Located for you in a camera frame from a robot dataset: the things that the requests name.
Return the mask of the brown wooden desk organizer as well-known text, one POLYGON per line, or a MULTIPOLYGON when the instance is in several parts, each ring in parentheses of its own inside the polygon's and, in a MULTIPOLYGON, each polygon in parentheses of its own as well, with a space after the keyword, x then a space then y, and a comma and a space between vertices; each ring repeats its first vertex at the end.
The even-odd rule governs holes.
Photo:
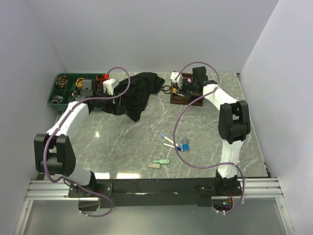
MULTIPOLYGON (((183 76, 183 79, 192 79, 193 75, 191 73, 184 73, 182 72, 181 75, 183 76)), ((198 97, 200 97, 201 95, 193 95, 190 98, 185 97, 183 94, 181 94, 179 91, 177 94, 173 94, 172 93, 172 83, 170 86, 170 103, 172 104, 181 104, 181 105, 188 105, 189 103, 191 103, 192 101, 194 101, 195 99, 197 99, 198 97)))

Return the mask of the light blue cap marker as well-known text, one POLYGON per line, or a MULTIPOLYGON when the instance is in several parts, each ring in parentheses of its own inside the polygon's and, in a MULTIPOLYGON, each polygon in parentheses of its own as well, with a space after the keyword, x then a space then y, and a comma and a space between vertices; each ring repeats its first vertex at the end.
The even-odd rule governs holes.
POLYGON ((174 142, 173 142, 170 138, 166 137, 164 134, 161 133, 160 136, 161 136, 163 139, 167 140, 169 143, 174 144, 174 142))

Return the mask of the blue correction tape roll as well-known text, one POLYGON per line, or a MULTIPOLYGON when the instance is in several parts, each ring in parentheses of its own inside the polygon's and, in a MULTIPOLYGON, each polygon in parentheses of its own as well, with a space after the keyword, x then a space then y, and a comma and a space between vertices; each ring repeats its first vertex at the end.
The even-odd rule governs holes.
POLYGON ((189 151, 189 145, 188 145, 187 143, 184 143, 184 144, 182 145, 182 150, 183 150, 183 151, 189 151))

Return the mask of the dark blue cap marker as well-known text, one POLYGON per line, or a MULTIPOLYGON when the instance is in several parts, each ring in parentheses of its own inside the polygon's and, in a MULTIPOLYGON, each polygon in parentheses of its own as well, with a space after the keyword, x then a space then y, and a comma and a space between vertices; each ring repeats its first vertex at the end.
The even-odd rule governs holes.
POLYGON ((178 151, 182 151, 182 149, 178 146, 178 147, 175 147, 173 145, 170 145, 170 144, 167 144, 167 143, 163 143, 162 144, 163 146, 166 146, 166 147, 169 147, 169 148, 172 148, 172 149, 177 149, 178 151))

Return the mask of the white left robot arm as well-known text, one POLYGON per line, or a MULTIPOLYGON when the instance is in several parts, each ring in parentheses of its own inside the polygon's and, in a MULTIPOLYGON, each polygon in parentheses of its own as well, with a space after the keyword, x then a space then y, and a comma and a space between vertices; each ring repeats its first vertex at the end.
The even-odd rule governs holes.
POLYGON ((105 75, 103 82, 85 79, 82 88, 73 93, 71 102, 56 124, 44 134, 34 138, 35 167, 47 176, 58 175, 69 180, 87 197, 99 192, 93 172, 84 169, 76 162, 71 139, 77 128, 93 109, 118 115, 125 112, 114 99, 118 93, 119 81, 105 75))

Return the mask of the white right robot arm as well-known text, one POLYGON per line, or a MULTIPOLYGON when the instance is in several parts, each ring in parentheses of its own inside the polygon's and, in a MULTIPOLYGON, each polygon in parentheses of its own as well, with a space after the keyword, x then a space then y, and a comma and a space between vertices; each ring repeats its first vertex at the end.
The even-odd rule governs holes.
POLYGON ((239 189, 236 166, 243 142, 251 130, 248 103, 231 97, 216 81, 209 80, 205 67, 192 68, 192 77, 178 74, 172 81, 178 91, 189 98, 187 106, 207 99, 218 109, 218 132, 223 144, 214 190, 225 195, 239 189))

